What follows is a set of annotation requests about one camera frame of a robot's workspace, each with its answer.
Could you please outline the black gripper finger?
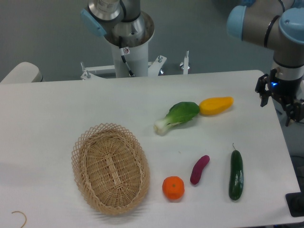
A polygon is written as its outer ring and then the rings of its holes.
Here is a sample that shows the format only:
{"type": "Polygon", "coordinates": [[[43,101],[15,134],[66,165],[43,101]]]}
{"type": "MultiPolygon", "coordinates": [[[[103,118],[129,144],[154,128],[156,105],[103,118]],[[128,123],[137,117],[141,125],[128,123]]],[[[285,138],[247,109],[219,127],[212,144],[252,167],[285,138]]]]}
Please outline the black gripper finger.
{"type": "Polygon", "coordinates": [[[266,86],[268,85],[269,75],[264,74],[258,78],[255,92],[259,93],[259,97],[261,99],[260,106],[264,107],[268,104],[269,97],[271,96],[271,92],[266,90],[266,86]]]}
{"type": "Polygon", "coordinates": [[[285,113],[287,116],[285,126],[289,126],[292,121],[300,123],[304,119],[304,100],[295,99],[291,104],[287,104],[285,113]]]}

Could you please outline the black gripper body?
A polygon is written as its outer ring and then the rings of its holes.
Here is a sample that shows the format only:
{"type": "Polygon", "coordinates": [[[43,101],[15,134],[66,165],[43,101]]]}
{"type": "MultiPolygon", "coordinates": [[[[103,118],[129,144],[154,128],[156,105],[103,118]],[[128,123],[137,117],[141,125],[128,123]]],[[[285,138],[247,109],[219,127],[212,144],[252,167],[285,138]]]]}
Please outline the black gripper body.
{"type": "Polygon", "coordinates": [[[297,92],[303,75],[303,68],[273,68],[267,83],[271,97],[282,105],[302,103],[297,92]]]}

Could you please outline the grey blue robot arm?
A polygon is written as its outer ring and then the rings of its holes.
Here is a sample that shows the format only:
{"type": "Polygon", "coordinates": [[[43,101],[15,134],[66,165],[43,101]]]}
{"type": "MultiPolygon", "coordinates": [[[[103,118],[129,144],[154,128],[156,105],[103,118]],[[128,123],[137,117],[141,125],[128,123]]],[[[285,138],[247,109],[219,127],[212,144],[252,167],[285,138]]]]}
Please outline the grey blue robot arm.
{"type": "MultiPolygon", "coordinates": [[[[165,57],[148,63],[154,23],[138,0],[91,0],[80,17],[110,44],[117,77],[158,76],[165,57]]],[[[255,91],[262,106],[273,98],[288,121],[301,122],[304,102],[296,94],[304,77],[303,1],[244,0],[230,12],[227,33],[273,50],[272,69],[258,79],[255,91]]]]}

